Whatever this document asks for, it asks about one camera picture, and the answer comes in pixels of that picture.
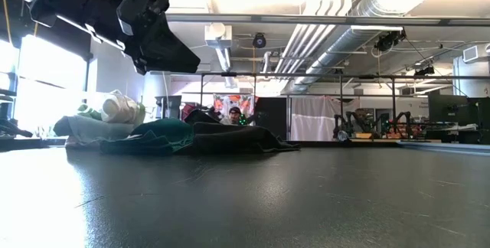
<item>bright window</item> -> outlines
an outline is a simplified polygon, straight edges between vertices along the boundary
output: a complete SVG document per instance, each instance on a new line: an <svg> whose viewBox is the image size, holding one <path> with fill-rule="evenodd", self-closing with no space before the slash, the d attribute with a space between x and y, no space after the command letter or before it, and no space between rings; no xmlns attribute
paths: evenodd
<svg viewBox="0 0 490 248"><path fill-rule="evenodd" d="M31 35L23 38L15 102L19 127L52 136L55 122L80 106L86 71L82 57Z"/></svg>
<svg viewBox="0 0 490 248"><path fill-rule="evenodd" d="M7 73L15 72L18 61L18 49L6 41L0 40L0 89L14 91Z"/></svg>

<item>green fabric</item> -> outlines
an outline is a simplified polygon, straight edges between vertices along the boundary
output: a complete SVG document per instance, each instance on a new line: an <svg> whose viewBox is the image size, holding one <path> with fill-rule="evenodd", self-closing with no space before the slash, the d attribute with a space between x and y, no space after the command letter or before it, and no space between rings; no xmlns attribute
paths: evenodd
<svg viewBox="0 0 490 248"><path fill-rule="evenodd" d="M82 105L78 108L78 115L102 121L102 116L100 115L100 112L89 107L85 103L82 103Z"/></svg>
<svg viewBox="0 0 490 248"><path fill-rule="evenodd" d="M178 119L160 119L138 126L130 139L115 142L103 141L100 149L104 153L171 155L190 145L194 139L192 127Z"/></svg>

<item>white bag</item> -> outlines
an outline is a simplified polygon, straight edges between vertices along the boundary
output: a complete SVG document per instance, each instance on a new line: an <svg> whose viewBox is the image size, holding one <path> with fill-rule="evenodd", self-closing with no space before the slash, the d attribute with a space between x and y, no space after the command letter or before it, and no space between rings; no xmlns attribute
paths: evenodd
<svg viewBox="0 0 490 248"><path fill-rule="evenodd" d="M104 122L138 126L136 123L139 120L139 105L131 98L122 95L119 90L114 90L106 96L100 114Z"/></svg>

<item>monitor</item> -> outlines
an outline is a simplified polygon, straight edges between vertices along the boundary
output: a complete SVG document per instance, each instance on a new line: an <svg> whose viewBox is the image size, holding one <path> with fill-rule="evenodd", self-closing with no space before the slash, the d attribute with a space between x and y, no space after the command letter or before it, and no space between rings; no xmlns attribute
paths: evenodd
<svg viewBox="0 0 490 248"><path fill-rule="evenodd" d="M429 95L430 122L457 122L460 126L478 124L478 110L466 96Z"/></svg>

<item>table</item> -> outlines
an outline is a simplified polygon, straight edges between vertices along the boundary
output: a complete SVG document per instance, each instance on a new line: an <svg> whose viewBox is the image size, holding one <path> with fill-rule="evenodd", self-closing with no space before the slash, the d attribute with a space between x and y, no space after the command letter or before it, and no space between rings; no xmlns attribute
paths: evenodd
<svg viewBox="0 0 490 248"><path fill-rule="evenodd" d="M490 158L0 154L0 246L489 247Z"/></svg>

